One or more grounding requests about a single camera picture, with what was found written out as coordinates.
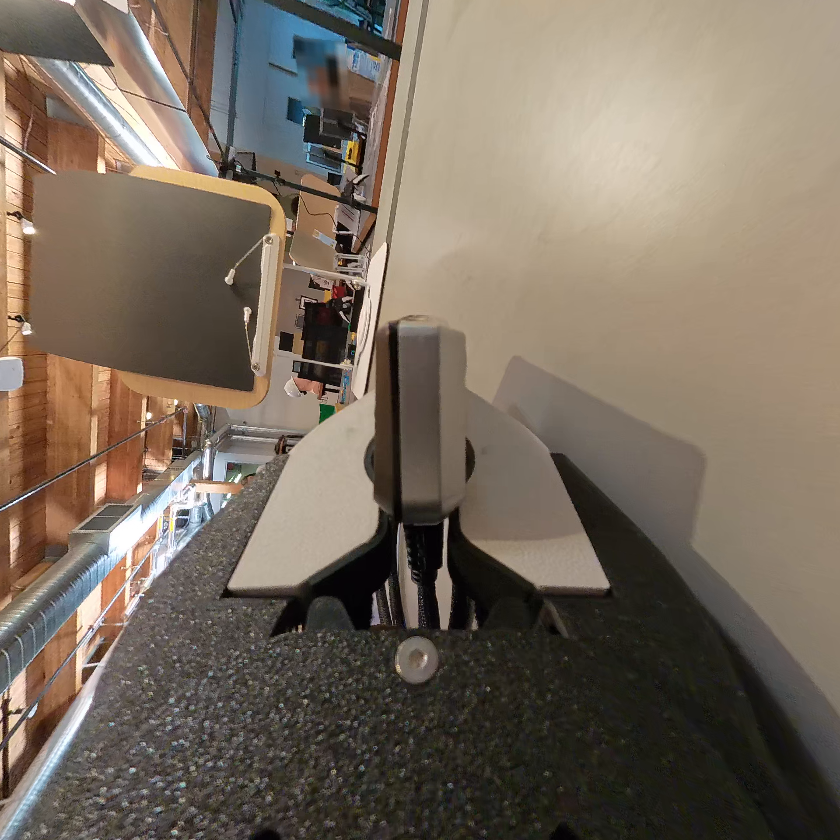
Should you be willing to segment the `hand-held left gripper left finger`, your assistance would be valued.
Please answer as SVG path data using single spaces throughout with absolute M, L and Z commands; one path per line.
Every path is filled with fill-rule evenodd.
M 375 594 L 396 561 L 396 525 L 374 499 L 366 455 L 375 394 L 314 428 L 291 450 L 227 583 L 239 597 L 287 602 L 280 626 L 320 597 L 369 627 Z

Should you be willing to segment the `silver duct with vent grille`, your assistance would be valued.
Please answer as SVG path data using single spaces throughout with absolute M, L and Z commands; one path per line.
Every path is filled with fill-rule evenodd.
M 1 691 L 34 661 L 91 593 L 158 521 L 201 465 L 198 449 L 175 460 L 107 531 L 84 532 L 1 611 Z

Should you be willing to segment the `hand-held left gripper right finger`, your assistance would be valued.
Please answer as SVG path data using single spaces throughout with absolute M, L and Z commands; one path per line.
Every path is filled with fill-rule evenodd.
M 605 596 L 611 584 L 546 445 L 513 416 L 467 394 L 473 454 L 450 522 L 448 566 L 476 610 L 523 618 L 547 597 Z

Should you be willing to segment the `black flag panel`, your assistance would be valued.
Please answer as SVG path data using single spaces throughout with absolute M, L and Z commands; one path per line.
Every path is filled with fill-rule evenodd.
M 73 3 L 2 1 L 1 50 L 13 55 L 113 66 Z

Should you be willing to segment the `wood-framed black panel stand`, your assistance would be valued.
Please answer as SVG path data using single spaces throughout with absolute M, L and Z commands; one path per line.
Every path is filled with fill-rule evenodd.
M 258 185 L 138 165 L 34 179 L 39 352 L 149 396 L 246 410 L 270 390 L 287 215 Z

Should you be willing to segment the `silver ceiling duct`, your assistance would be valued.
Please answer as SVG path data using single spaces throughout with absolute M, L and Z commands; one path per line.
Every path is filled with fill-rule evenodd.
M 131 165 L 217 175 L 212 155 L 141 24 L 122 2 L 74 2 L 70 10 L 111 65 L 34 58 L 44 75 Z

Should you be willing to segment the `beige panel on white stand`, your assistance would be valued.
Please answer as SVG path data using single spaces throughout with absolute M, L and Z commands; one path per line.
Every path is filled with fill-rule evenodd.
M 305 174 L 300 179 L 299 204 L 309 215 L 322 221 L 335 218 L 339 206 L 339 190 L 316 175 Z
M 316 228 L 298 227 L 291 237 L 289 260 L 304 269 L 335 270 L 336 239 Z

